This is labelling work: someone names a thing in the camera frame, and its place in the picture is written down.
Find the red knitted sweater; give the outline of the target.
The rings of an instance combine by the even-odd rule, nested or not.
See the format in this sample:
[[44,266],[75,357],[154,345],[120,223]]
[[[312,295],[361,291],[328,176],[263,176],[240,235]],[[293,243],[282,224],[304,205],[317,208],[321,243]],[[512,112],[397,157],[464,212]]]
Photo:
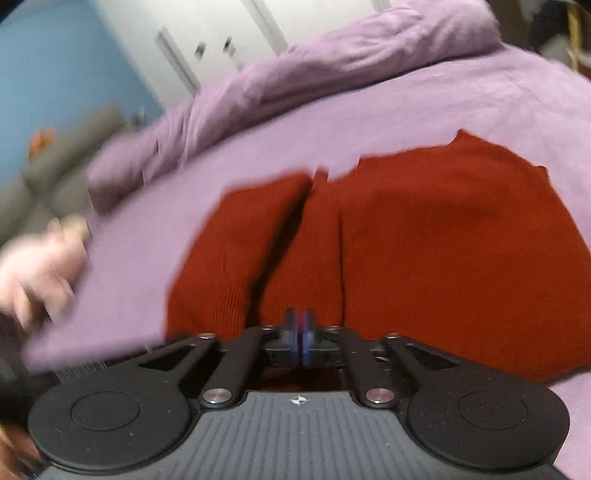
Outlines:
[[590,251],[545,168],[460,131],[230,191],[168,295],[170,336],[311,311],[536,381],[590,363]]

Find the pink plush toy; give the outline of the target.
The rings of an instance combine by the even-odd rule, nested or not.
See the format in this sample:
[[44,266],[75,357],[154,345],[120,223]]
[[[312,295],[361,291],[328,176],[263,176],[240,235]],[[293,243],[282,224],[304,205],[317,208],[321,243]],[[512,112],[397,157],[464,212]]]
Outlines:
[[73,214],[8,241],[1,249],[1,313],[29,331],[42,312],[63,312],[87,265],[89,236],[85,218]]

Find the grey headboard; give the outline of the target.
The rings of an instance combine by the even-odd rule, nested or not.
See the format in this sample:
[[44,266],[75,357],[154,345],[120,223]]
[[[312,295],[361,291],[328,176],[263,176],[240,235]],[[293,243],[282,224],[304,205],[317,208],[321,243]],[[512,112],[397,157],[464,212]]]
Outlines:
[[54,217],[84,214],[90,208],[85,169],[111,137],[130,131],[121,111],[108,106],[60,135],[1,186],[1,242],[38,233]]

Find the orange small toy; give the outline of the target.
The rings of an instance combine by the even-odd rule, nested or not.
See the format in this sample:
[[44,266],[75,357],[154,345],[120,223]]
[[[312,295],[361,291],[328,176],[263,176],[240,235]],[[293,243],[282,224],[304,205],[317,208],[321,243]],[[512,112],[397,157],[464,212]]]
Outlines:
[[53,127],[42,128],[35,131],[29,141],[27,160],[31,161],[45,148],[53,144],[55,140],[55,129]]

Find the purple bed sheet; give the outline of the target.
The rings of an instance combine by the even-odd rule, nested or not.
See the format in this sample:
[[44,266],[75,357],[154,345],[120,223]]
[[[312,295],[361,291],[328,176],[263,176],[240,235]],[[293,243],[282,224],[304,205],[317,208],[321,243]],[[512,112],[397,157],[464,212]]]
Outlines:
[[301,169],[345,175],[370,154],[450,142],[466,130],[544,166],[590,233],[590,84],[514,47],[442,61],[305,103],[229,136],[90,218],[90,266],[72,309],[26,345],[28,366],[154,341],[191,240],[233,186]]

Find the white wardrobe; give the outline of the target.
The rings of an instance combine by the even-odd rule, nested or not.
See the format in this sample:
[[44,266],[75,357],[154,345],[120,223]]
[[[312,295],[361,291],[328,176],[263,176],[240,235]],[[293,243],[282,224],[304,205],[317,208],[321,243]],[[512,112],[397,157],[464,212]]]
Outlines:
[[158,103],[170,109],[246,65],[383,12],[390,1],[94,1]]

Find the purple rolled duvet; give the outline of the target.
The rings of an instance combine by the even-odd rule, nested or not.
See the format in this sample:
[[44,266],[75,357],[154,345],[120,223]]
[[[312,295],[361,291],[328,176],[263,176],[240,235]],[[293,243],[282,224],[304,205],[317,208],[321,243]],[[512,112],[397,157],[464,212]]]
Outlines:
[[485,1],[401,2],[250,64],[142,130],[105,143],[86,170],[91,204],[105,214],[223,139],[305,103],[501,45]]

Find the yellow leg side table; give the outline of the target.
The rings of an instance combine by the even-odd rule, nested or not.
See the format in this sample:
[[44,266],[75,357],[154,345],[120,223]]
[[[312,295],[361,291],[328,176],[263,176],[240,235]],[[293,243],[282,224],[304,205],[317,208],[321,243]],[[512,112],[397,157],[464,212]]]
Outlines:
[[590,78],[590,2],[566,1],[571,67]]

